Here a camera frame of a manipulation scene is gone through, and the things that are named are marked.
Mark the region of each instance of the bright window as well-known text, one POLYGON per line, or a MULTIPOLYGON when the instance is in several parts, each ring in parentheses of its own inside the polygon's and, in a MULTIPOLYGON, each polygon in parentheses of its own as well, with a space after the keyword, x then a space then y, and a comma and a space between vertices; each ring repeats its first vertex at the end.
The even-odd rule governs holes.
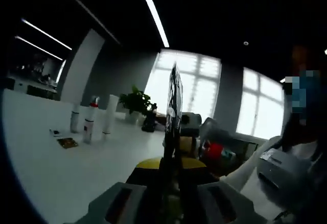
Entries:
POLYGON ((244 69, 237 133, 270 139, 282 132, 284 93, 280 83, 244 69))
POLYGON ((145 94, 166 114, 171 69, 176 62, 183 84, 183 112, 199 113, 204 121, 215 111, 220 60, 199 54, 162 50, 150 74, 145 94))

